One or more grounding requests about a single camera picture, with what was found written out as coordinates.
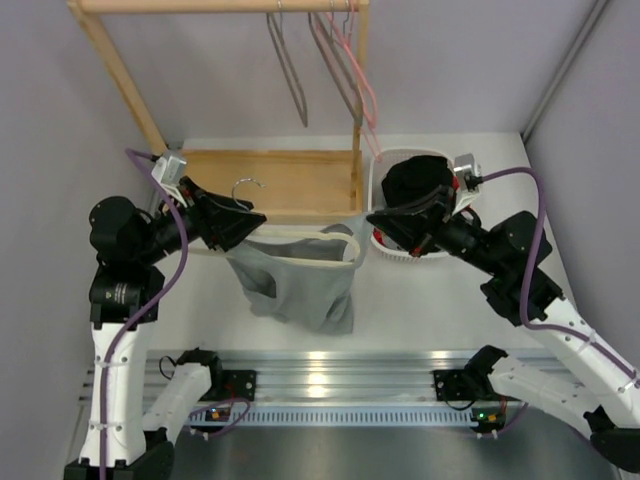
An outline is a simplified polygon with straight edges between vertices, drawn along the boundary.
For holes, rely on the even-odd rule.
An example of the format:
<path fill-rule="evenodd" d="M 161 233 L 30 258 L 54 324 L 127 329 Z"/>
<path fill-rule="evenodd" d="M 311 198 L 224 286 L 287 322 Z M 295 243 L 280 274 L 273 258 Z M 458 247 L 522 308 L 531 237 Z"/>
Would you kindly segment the red tank top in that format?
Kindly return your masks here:
<path fill-rule="evenodd" d="M 418 247 L 419 256 L 436 252 L 436 247 L 423 245 L 427 228 L 453 212 L 458 187 L 452 174 L 439 180 L 388 174 L 382 182 L 385 207 L 367 216 L 375 242 L 394 252 L 410 253 Z"/>

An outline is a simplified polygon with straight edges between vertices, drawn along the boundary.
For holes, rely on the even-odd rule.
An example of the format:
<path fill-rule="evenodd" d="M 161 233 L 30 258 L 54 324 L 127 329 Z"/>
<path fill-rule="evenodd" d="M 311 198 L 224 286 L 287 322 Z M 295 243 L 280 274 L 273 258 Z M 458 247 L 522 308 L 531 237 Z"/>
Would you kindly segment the cream hanger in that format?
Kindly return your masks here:
<path fill-rule="evenodd" d="M 240 206 L 240 201 L 236 196 L 236 189 L 243 183 L 254 183 L 260 188 L 265 188 L 266 184 L 256 180 L 255 178 L 247 177 L 241 178 L 235 182 L 231 189 L 232 200 Z M 249 240 L 258 239 L 287 239 L 287 240 L 317 240 L 317 241 L 340 241 L 348 245 L 353 251 L 354 258 L 352 260 L 318 260 L 298 257 L 284 257 L 284 260 L 291 264 L 305 265 L 310 267 L 327 267 L 338 268 L 345 266 L 348 263 L 354 263 L 361 255 L 360 243 L 353 237 L 341 232 L 322 232 L 315 230 L 286 230 L 261 226 L 249 234 Z M 224 257 L 231 258 L 232 255 L 228 252 L 223 252 L 221 249 L 216 248 L 210 250 L 208 248 L 189 247 L 189 253 L 195 255 L 211 256 L 211 257 Z"/>

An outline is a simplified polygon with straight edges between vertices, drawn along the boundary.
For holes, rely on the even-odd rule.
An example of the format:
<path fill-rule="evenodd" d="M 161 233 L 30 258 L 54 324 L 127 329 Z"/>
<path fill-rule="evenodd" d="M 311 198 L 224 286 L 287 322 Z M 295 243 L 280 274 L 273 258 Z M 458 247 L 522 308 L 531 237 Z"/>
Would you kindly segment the pink hanger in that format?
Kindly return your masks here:
<path fill-rule="evenodd" d="M 378 102 L 366 74 L 366 59 L 361 56 L 361 47 L 367 47 L 368 41 L 368 6 L 367 1 L 345 1 L 346 17 L 341 27 L 337 26 L 333 14 L 326 14 L 326 18 L 329 21 L 332 44 L 344 52 L 355 83 L 355 136 L 365 141 L 373 160 L 380 163 L 382 149 L 376 133 Z"/>
<path fill-rule="evenodd" d="M 362 62 L 357 59 L 356 53 L 353 51 L 351 43 L 355 24 L 355 17 L 363 13 L 360 1 L 345 1 L 345 19 L 341 26 L 337 25 L 334 10 L 330 14 L 326 14 L 328 25 L 330 26 L 330 34 L 332 39 L 337 43 L 339 49 L 344 52 L 348 59 L 351 72 L 355 76 L 358 91 L 361 97 L 360 111 L 363 114 L 362 124 L 374 131 L 377 127 L 379 118 L 379 109 L 375 91 L 365 73 L 365 67 Z"/>

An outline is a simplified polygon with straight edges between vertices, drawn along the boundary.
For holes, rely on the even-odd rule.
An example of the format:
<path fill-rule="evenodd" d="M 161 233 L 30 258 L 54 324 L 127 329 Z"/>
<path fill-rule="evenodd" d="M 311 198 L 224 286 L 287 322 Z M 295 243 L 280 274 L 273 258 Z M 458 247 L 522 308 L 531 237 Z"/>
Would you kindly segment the grey tank top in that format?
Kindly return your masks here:
<path fill-rule="evenodd" d="M 231 251 L 227 261 L 254 315 L 318 334 L 352 333 L 351 288 L 364 263 L 372 226 L 362 214 L 322 232 L 344 234 L 360 250 L 342 239 L 304 238 L 281 244 L 246 240 Z"/>

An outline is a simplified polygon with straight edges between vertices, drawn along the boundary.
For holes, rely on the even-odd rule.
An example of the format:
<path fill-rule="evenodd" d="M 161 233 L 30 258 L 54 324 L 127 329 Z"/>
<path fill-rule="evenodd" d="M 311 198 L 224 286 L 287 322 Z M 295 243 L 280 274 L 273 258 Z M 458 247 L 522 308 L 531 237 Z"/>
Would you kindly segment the beige hanger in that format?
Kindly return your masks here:
<path fill-rule="evenodd" d="M 302 83 L 300 82 L 295 65 L 288 51 L 284 32 L 283 17 L 284 9 L 281 0 L 276 1 L 276 13 L 266 13 L 267 29 L 278 58 L 281 71 L 284 75 L 286 85 L 296 108 L 299 120 L 304 128 L 308 127 L 308 107 Z"/>

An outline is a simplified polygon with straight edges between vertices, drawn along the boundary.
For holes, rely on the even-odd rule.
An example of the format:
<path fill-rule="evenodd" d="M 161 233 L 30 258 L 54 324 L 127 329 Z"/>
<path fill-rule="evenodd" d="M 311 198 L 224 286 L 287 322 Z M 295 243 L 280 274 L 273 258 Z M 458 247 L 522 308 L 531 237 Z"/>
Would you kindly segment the taupe hanger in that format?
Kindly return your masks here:
<path fill-rule="evenodd" d="M 362 126 L 363 114 L 360 111 L 361 97 L 355 76 L 343 59 L 337 43 L 332 39 L 328 27 L 319 12 L 307 14 L 308 25 L 314 42 L 331 75 L 331 78 L 346 105 L 355 125 Z"/>

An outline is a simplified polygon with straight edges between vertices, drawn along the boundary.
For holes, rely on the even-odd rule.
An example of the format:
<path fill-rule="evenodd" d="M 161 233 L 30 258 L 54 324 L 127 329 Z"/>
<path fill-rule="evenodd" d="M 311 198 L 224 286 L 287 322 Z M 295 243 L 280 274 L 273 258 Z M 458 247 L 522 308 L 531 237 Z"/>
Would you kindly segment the black tank top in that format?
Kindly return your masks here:
<path fill-rule="evenodd" d="M 382 180 L 388 207 L 399 207 L 429 195 L 439 186 L 457 187 L 452 171 L 442 157 L 420 155 L 394 165 Z"/>

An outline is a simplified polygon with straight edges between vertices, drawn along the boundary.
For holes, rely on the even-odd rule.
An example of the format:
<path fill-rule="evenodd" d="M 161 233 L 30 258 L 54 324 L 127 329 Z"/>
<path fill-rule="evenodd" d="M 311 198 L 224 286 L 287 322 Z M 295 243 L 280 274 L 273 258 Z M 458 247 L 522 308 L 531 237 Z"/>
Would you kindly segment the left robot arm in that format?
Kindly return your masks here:
<path fill-rule="evenodd" d="M 186 266 L 190 242 L 227 252 L 266 221 L 249 201 L 207 192 L 190 178 L 166 213 L 151 216 L 129 199 L 112 196 L 89 215 L 90 243 L 98 269 L 89 289 L 94 344 L 91 413 L 77 460 L 67 479 L 167 479 L 175 444 L 197 403 L 210 401 L 229 419 L 237 397 L 217 354 L 195 348 L 182 353 L 173 375 L 149 410 L 143 408 L 144 376 L 160 299 Z M 175 275 L 157 263 L 177 252 Z"/>

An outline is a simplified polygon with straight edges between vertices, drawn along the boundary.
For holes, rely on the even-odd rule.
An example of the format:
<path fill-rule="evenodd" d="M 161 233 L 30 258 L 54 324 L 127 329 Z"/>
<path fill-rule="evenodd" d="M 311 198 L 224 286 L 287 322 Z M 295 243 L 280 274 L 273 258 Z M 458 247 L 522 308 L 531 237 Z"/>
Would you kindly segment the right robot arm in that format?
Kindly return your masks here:
<path fill-rule="evenodd" d="M 618 469 L 638 473 L 639 371 L 543 270 L 526 269 L 536 217 L 521 211 L 486 230 L 470 208 L 454 212 L 453 200 L 452 189 L 440 187 L 367 220 L 413 257 L 436 248 L 488 274 L 480 290 L 492 310 L 544 345 L 577 380 L 558 380 L 487 345 L 465 366 L 467 389 L 529 403 L 569 425 Z"/>

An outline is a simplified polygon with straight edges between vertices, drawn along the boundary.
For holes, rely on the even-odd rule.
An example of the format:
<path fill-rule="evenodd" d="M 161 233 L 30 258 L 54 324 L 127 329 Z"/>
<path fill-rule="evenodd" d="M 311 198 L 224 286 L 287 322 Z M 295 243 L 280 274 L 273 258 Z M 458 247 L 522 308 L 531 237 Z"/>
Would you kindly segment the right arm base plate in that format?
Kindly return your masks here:
<path fill-rule="evenodd" d="M 463 369 L 434 370 L 432 376 L 438 401 L 471 402 L 477 399 Z"/>

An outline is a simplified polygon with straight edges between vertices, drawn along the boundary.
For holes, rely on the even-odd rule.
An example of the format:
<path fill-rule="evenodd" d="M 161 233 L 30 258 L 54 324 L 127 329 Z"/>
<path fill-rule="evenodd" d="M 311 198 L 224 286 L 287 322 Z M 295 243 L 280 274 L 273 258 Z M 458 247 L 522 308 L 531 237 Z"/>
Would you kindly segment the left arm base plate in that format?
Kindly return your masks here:
<path fill-rule="evenodd" d="M 223 399 L 255 399 L 257 372 L 255 370 L 224 370 L 222 374 Z"/>

